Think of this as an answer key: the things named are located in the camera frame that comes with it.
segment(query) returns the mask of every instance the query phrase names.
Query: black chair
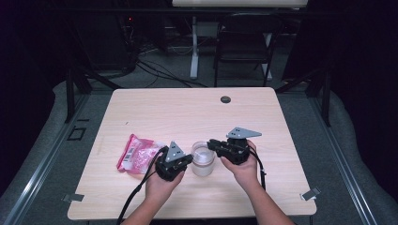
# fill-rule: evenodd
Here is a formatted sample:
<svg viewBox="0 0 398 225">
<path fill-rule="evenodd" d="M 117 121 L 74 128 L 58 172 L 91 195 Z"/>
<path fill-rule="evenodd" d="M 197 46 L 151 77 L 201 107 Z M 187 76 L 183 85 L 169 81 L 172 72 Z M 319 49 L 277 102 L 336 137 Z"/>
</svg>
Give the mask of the black chair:
<svg viewBox="0 0 398 225">
<path fill-rule="evenodd" d="M 235 13 L 221 19 L 217 31 L 217 47 L 213 67 L 217 86 L 219 62 L 268 64 L 263 86 L 271 64 L 276 37 L 283 31 L 282 20 L 270 14 Z M 265 34 L 271 34 L 267 44 Z"/>
</svg>

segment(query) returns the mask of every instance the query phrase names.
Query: person's left hand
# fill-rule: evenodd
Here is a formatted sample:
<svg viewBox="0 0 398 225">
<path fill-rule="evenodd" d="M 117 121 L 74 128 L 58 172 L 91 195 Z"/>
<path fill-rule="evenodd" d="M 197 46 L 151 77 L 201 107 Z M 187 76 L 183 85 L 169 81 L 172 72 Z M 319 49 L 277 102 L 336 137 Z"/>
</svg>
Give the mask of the person's left hand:
<svg viewBox="0 0 398 225">
<path fill-rule="evenodd" d="M 150 169 L 150 174 L 155 172 L 155 165 Z M 176 186 L 181 182 L 185 172 L 180 172 L 174 181 L 165 181 L 158 176 L 158 173 L 153 173 L 145 184 L 145 200 L 155 201 L 163 205 L 172 194 Z"/>
</svg>

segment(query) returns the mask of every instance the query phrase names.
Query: equipment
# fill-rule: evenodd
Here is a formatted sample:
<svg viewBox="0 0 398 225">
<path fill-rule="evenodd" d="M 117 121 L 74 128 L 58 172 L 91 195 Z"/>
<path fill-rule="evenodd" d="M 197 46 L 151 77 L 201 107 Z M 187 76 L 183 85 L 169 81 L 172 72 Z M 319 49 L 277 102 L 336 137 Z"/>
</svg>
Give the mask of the equipment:
<svg viewBox="0 0 398 225">
<path fill-rule="evenodd" d="M 217 153 L 217 157 L 225 157 L 235 165 L 245 162 L 251 153 L 246 138 L 261 136 L 261 133 L 245 128 L 235 127 L 226 137 L 226 142 L 210 139 L 207 147 Z"/>
<path fill-rule="evenodd" d="M 173 181 L 180 172 L 187 170 L 193 156 L 185 155 L 175 142 L 170 143 L 170 148 L 163 147 L 163 150 L 163 155 L 156 160 L 156 173 L 163 180 Z"/>
</svg>

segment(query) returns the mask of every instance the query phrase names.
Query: pink bag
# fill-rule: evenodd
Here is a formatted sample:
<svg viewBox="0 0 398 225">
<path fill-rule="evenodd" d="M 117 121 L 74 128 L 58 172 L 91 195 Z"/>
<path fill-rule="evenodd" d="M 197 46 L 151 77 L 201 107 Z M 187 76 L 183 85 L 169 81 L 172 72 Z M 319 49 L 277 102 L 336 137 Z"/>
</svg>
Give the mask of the pink bag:
<svg viewBox="0 0 398 225">
<path fill-rule="evenodd" d="M 165 144 L 139 139 L 131 134 L 126 148 L 117 162 L 117 169 L 120 172 L 133 174 L 146 173 L 150 161 L 164 146 Z"/>
</svg>

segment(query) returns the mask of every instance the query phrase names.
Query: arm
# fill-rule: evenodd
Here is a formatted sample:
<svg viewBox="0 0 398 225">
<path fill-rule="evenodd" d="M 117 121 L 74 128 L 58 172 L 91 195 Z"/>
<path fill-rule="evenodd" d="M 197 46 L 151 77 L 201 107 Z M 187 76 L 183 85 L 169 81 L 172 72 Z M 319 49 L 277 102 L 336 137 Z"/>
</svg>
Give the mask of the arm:
<svg viewBox="0 0 398 225">
<path fill-rule="evenodd" d="M 248 144 L 255 150 L 255 145 L 251 141 L 248 141 Z M 222 164 L 234 174 L 237 182 L 247 193 L 258 224 L 294 224 L 258 182 L 257 160 L 254 156 L 250 155 L 248 160 L 240 165 L 234 165 L 222 157 Z"/>
<path fill-rule="evenodd" d="M 161 179 L 156 172 L 153 173 L 145 184 L 144 201 L 126 218 L 122 224 L 149 224 L 152 218 L 169 199 L 173 190 L 181 182 L 183 176 L 184 172 L 181 172 L 174 181 L 169 182 Z"/>
</svg>

